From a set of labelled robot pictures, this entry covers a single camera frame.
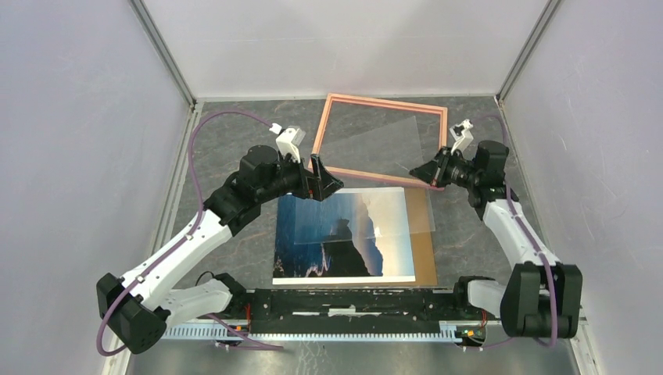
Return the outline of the pink wooden picture frame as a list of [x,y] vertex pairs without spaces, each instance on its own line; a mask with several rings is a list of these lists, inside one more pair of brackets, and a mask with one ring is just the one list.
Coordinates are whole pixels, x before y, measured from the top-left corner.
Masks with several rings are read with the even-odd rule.
[[445,106],[331,93],[312,152],[347,187],[428,188],[409,171],[447,143]]

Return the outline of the brown cardboard backing board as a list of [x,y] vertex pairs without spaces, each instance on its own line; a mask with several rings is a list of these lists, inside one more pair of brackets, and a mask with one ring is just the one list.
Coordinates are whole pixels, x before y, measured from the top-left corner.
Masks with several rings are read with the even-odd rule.
[[406,187],[404,195],[414,261],[414,285],[419,287],[437,286],[437,271],[432,243],[435,221],[428,191],[419,187]]

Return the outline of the sea landscape photo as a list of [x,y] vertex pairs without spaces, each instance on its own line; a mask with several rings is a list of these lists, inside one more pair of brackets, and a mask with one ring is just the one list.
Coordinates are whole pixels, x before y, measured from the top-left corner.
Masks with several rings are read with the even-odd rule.
[[322,202],[278,199],[273,283],[313,286],[416,280],[406,191],[343,188]]

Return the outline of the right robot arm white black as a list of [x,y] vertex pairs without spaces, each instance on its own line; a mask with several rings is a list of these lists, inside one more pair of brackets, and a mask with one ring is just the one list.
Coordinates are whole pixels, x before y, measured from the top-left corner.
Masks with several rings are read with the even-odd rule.
[[529,224],[505,179],[509,154],[510,149],[498,141],[481,141],[473,159],[442,147],[409,174],[433,188],[453,184],[465,189],[469,205],[493,233],[511,266],[506,284],[490,277],[460,277],[451,298],[453,312],[471,319],[484,310],[500,319],[508,337],[553,345],[577,333],[583,276],[576,265],[553,254]]

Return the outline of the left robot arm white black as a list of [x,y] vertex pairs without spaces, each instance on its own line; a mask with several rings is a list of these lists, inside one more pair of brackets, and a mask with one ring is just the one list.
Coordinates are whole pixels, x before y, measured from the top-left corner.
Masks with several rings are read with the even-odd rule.
[[102,324],[96,345],[103,356],[124,350],[140,354],[166,330],[190,319],[222,313],[236,318],[245,310],[245,296],[222,280],[177,289],[175,284],[194,265],[231,240],[260,214],[263,204],[281,196],[324,201],[343,188],[317,154],[312,168],[302,160],[258,145],[240,158],[238,169],[207,199],[199,200],[193,219],[147,260],[117,277],[96,283]]

